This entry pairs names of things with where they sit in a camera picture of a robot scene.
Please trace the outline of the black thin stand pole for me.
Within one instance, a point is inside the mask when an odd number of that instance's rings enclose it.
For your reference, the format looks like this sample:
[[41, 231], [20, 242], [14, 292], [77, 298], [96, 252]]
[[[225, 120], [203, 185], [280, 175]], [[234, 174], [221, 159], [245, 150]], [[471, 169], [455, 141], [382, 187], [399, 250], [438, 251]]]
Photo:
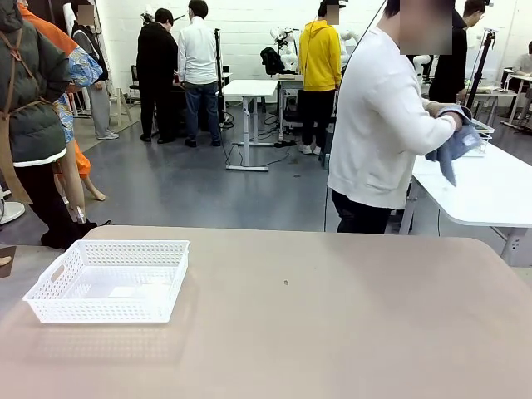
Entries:
[[215, 39], [215, 62], [216, 62], [216, 72], [217, 72], [217, 107], [218, 107], [218, 114], [219, 114], [219, 124], [221, 126], [225, 123], [225, 101], [224, 101], [224, 78], [223, 78], [223, 71], [222, 71], [222, 60], [221, 60], [221, 52], [220, 52], [220, 33], [219, 29], [215, 28], [214, 30], [214, 39]]

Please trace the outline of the blue cloth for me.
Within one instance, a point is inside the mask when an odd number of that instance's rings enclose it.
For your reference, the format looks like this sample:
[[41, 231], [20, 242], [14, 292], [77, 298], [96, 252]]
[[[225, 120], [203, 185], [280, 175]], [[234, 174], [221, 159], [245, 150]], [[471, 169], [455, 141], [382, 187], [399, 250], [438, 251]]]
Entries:
[[443, 107], [438, 116], [445, 113], [455, 113], [462, 121], [462, 127], [455, 131], [453, 135], [439, 148], [425, 155], [425, 159], [436, 162], [440, 166], [440, 171], [446, 180], [453, 186], [456, 186], [456, 176], [453, 170], [452, 162], [460, 159], [462, 156], [479, 148], [484, 142], [471, 118], [471, 111], [457, 104]]

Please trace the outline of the person in white shirt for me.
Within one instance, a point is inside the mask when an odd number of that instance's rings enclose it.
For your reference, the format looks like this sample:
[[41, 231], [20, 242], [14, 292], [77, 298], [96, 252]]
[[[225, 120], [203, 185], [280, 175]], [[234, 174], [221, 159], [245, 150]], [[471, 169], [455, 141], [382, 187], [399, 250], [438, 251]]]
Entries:
[[209, 8], [205, 0], [190, 0], [190, 23], [180, 30], [178, 37], [178, 71], [180, 85], [185, 91], [186, 126], [185, 144], [197, 146], [200, 107], [205, 106], [211, 145], [221, 146], [219, 131], [218, 73], [214, 30], [205, 24]]

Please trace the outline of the person in dark vest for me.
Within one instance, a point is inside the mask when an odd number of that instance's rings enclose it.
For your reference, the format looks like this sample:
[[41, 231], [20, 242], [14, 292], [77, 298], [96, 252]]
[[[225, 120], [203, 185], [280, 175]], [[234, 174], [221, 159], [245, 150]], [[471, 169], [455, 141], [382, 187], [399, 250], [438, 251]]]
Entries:
[[96, 40], [95, 34], [91, 30], [91, 25], [94, 22], [94, 7], [89, 4], [82, 4], [80, 6], [77, 2], [72, 2], [71, 9], [76, 18], [72, 26], [72, 39], [80, 45], [102, 69], [102, 73], [96, 82], [87, 87], [96, 138], [98, 140], [118, 139], [119, 135], [110, 129], [111, 104], [106, 88], [106, 81], [108, 80], [109, 74], [101, 47]]

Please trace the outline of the person in yellow hoodie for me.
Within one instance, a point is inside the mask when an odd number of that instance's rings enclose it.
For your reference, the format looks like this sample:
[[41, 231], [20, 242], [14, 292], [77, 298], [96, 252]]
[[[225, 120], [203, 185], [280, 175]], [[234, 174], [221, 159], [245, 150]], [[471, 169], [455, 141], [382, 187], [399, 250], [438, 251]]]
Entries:
[[298, 67], [303, 77], [303, 133], [299, 150], [320, 155], [333, 114], [336, 91], [342, 79], [339, 0], [322, 0], [317, 17], [308, 22], [299, 39]]

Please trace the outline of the white rounded table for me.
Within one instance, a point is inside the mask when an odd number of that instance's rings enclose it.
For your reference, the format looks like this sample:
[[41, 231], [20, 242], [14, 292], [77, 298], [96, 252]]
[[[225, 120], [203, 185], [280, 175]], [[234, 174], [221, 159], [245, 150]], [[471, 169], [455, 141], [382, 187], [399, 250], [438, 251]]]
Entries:
[[416, 158], [400, 233], [409, 234], [417, 197], [425, 193], [453, 223], [495, 231], [505, 241], [500, 257], [514, 266], [532, 232], [532, 165], [488, 143], [482, 154], [465, 155], [452, 166], [454, 184], [438, 163]]

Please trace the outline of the white perforated plastic basket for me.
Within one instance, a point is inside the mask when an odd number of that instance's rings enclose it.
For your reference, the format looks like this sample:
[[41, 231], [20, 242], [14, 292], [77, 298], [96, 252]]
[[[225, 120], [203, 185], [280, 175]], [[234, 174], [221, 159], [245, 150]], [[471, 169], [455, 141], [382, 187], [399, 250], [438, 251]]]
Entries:
[[168, 323], [187, 240], [76, 241], [24, 295], [41, 323]]

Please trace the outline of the white round fan base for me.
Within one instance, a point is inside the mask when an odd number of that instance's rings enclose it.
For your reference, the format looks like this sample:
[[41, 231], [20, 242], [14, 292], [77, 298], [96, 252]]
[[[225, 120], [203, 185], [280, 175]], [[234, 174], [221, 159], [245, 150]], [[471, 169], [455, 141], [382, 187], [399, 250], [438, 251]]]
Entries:
[[0, 225], [10, 223], [25, 213], [25, 206], [16, 201], [0, 199]]

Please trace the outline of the figure in green puffer vest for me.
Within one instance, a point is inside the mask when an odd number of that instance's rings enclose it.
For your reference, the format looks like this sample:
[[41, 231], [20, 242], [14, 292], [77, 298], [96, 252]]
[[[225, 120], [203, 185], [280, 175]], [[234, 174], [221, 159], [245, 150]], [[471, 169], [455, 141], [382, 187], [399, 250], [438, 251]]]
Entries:
[[54, 249], [95, 228], [72, 220], [54, 180], [67, 143], [53, 103], [70, 82], [67, 55], [23, 19], [17, 0], [0, 0], [0, 171], [13, 198], [48, 227], [41, 242]]

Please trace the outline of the black bag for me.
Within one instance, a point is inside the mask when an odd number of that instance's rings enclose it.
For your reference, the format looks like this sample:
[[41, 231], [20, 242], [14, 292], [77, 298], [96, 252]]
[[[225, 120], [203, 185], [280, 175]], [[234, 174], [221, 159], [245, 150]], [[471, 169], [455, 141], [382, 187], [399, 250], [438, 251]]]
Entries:
[[280, 55], [272, 47], [265, 47], [260, 56], [267, 75], [282, 74], [285, 71]]

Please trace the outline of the person in white sweater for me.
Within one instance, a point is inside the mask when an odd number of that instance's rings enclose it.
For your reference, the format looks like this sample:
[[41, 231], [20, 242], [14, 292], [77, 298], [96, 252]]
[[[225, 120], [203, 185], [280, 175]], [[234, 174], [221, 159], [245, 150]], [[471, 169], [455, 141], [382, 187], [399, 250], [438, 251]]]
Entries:
[[454, 6], [455, 0], [387, 0], [351, 55], [328, 165], [338, 232], [384, 234], [392, 211], [405, 207], [416, 157], [455, 132], [447, 113], [432, 118], [424, 109], [406, 56], [450, 41]]

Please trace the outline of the grey desk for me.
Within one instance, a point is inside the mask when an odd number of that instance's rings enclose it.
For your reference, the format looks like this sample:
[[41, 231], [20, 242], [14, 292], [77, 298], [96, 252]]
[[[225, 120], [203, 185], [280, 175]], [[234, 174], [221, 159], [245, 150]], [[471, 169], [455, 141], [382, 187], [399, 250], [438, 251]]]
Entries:
[[278, 75], [278, 143], [286, 144], [288, 135], [303, 126], [299, 94], [303, 91], [301, 75]]

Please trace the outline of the person in black hoodie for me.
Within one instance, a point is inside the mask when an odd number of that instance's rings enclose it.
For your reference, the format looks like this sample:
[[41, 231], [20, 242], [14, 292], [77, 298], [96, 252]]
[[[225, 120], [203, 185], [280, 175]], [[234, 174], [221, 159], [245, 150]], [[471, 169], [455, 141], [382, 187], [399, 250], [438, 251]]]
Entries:
[[456, 103], [465, 93], [467, 32], [485, 13], [489, 0], [466, 0], [461, 16], [456, 10], [452, 18], [452, 51], [440, 55], [436, 72], [429, 89], [429, 99], [440, 103]]

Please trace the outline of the white height-adjustable table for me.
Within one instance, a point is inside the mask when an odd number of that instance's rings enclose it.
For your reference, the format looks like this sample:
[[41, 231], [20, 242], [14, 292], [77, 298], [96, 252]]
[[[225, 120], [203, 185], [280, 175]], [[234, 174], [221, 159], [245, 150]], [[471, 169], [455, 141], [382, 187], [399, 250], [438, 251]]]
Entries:
[[261, 143], [259, 140], [259, 111], [258, 100], [273, 96], [276, 92], [278, 80], [233, 80], [223, 89], [223, 94], [229, 97], [242, 98], [243, 140], [237, 142], [238, 148], [243, 148], [242, 164], [227, 165], [226, 170], [268, 172], [268, 166], [252, 166], [250, 148], [273, 147], [271, 143]]

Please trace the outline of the person in black outfit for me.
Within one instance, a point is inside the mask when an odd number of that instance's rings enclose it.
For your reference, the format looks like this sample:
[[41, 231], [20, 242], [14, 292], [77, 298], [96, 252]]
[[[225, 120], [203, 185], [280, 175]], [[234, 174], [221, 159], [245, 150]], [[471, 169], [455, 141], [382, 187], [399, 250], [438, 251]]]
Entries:
[[140, 139], [151, 141], [153, 120], [157, 120], [159, 144], [175, 140], [171, 130], [170, 92], [177, 70], [178, 46], [170, 30], [170, 10], [159, 8], [155, 20], [144, 25], [137, 40], [136, 69], [140, 89]]

